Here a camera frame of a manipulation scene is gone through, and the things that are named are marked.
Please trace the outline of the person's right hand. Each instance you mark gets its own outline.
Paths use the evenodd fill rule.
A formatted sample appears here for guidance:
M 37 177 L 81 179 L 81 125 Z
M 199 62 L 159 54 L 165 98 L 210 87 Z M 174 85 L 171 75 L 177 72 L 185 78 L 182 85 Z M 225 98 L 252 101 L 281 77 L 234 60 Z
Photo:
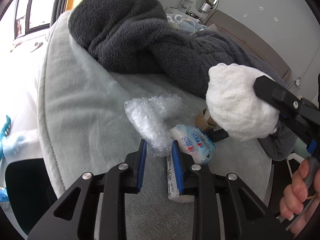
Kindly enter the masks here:
M 279 208 L 280 214 L 287 220 L 292 220 L 294 215 L 299 215 L 304 209 L 304 202 L 309 196 L 308 187 L 304 179 L 308 176 L 310 165 L 308 159 L 305 159 L 299 166 L 298 170 L 292 176 L 292 183 L 287 185 L 284 190 L 284 195 L 280 200 Z M 317 197 L 309 206 L 309 208 L 302 214 L 300 219 L 291 226 L 290 231 L 296 237 L 308 223 L 317 206 L 319 205 L 319 170 L 315 175 L 313 187 L 316 191 Z

